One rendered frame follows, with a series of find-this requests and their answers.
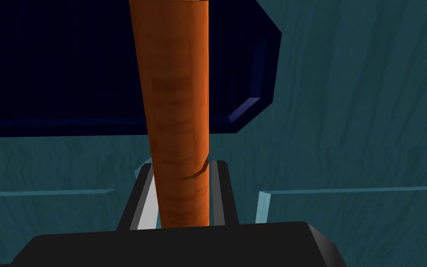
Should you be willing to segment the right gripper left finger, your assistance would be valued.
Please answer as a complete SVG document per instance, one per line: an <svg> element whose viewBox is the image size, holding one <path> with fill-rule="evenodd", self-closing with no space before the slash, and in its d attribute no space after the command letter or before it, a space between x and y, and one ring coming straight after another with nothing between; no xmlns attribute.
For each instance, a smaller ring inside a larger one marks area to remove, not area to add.
<svg viewBox="0 0 427 267"><path fill-rule="evenodd" d="M148 163L140 168L116 230L156 229L158 221L156 185L152 164Z"/></svg>

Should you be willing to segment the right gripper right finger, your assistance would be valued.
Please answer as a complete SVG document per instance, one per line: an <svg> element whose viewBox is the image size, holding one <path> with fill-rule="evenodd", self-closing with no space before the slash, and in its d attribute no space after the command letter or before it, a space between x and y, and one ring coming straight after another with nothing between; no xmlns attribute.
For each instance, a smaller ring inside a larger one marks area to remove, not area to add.
<svg viewBox="0 0 427 267"><path fill-rule="evenodd" d="M239 218L226 161L211 161L211 186L213 224L238 225Z"/></svg>

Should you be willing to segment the orange and navy bar handle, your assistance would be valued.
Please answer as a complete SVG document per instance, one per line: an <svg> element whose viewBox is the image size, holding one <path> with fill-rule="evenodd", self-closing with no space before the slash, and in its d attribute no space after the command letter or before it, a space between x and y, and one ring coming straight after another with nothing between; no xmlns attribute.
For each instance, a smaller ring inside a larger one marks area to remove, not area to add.
<svg viewBox="0 0 427 267"><path fill-rule="evenodd" d="M271 103L258 0L0 0L0 139L146 135L164 228L209 224L209 136Z"/></svg>

